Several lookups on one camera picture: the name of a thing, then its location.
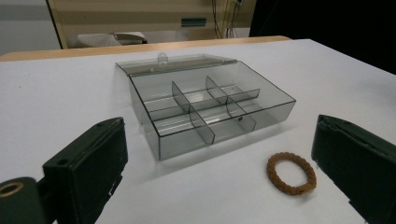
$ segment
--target wooden table edge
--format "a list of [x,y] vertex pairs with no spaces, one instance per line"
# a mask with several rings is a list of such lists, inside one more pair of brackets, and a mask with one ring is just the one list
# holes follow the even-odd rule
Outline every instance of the wooden table edge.
[[167,42],[158,44],[130,45],[116,47],[86,48],[86,49],[53,49],[39,51],[19,51],[11,52],[0,56],[0,62],[39,60],[39,59],[56,59],[81,56],[93,56],[104,54],[131,53],[163,49],[182,49],[194,47],[207,47],[216,45],[248,44],[290,40],[283,35],[246,37],[234,39],[212,39],[212,40],[194,40],[183,42]]

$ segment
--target white table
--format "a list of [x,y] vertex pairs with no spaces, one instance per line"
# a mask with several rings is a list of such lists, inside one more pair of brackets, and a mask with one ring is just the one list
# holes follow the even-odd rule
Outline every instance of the white table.
[[[280,124],[158,162],[115,65],[158,53],[0,63],[0,182],[42,178],[41,165],[93,124],[124,117],[130,160],[97,223],[364,223],[310,158],[316,121],[346,119],[396,144],[396,76],[307,39],[169,49],[238,59],[297,103]],[[292,197],[271,184],[265,166],[281,151],[311,163],[313,192]],[[277,170],[288,183],[304,181],[293,163]]]

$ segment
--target braided bracelet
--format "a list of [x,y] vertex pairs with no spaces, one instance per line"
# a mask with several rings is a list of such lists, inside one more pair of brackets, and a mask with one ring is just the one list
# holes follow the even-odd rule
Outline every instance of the braided bracelet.
[[[293,161],[294,163],[299,165],[304,170],[307,176],[306,183],[299,187],[292,187],[283,182],[276,174],[275,169],[276,164],[279,161]],[[300,156],[289,152],[280,152],[272,156],[267,163],[267,174],[268,178],[278,189],[289,195],[302,195],[317,186],[317,177],[315,176],[314,169],[312,169],[311,165]]]

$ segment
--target black device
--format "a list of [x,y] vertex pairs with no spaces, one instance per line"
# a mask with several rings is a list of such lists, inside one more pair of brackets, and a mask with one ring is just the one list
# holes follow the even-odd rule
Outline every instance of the black device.
[[20,177],[0,184],[0,223],[92,224],[127,162],[123,118],[99,122],[45,162],[38,183]]
[[396,146],[349,121],[319,115],[311,156],[368,223],[396,223]]

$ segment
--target plastic organizer box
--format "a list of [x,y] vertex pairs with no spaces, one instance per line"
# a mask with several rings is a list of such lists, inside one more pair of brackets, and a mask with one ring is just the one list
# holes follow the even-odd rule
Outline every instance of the plastic organizer box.
[[285,120],[296,100],[242,62],[191,55],[123,62],[159,161]]

